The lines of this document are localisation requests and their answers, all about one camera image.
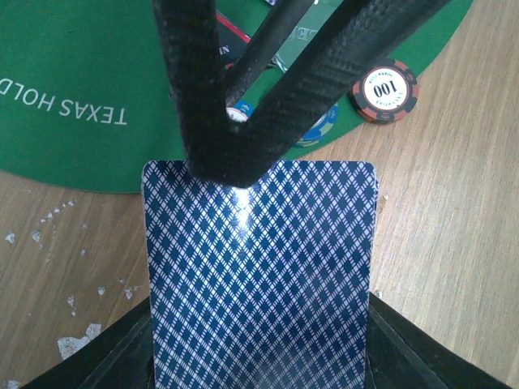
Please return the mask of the hundred chips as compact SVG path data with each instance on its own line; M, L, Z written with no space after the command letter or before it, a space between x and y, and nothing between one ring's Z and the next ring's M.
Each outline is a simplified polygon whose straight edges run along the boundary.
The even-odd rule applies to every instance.
M350 102L367 122L389 124L408 115L418 102L414 72L396 59L385 58L350 89Z

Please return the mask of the fifty chips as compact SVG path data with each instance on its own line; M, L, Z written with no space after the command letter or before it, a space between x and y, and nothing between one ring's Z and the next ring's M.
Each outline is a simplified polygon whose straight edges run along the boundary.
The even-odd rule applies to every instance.
M295 147L310 147L322 141L336 123L338 111L338 104L333 105L295 144Z

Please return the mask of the blue playing card deck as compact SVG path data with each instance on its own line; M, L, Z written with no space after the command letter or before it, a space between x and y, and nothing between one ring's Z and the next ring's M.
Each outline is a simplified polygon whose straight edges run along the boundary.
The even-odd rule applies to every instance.
M285 160L240 189L153 160L142 191L156 387L363 387L372 164Z

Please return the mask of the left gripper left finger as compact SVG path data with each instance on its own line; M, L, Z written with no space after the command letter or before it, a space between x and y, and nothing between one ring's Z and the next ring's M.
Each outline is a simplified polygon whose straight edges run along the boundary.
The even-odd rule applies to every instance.
M154 388L150 300L25 388Z

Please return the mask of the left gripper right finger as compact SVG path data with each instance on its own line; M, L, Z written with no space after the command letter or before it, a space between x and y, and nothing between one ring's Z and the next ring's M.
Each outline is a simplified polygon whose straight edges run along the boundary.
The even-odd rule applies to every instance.
M506 388L369 295L365 388Z

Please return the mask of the red triangle dealer button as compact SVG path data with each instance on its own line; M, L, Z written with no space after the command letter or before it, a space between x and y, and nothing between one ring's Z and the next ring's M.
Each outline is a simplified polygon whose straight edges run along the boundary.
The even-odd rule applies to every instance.
M229 69L245 52L251 38L219 11L216 18L221 64Z

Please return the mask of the clear round button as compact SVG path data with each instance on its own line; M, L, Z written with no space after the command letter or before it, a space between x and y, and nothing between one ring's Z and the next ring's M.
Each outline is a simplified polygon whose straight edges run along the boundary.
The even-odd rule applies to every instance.
M277 51L274 62L283 72L286 72L293 65L297 57L340 4L341 1L339 0L314 1Z

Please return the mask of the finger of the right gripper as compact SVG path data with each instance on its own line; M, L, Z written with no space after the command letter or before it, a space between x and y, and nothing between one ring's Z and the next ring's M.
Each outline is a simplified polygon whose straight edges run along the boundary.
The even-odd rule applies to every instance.
M152 3L188 167L225 178L217 136L227 128L213 1Z
M248 187L280 160L378 61L444 1L344 1L237 128L218 159L218 181Z

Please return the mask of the ten chips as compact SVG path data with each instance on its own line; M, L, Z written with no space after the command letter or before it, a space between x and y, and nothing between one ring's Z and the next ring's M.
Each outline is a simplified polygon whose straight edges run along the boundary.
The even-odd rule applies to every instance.
M244 100L226 108L228 117L235 122L246 122L254 112L254 106Z

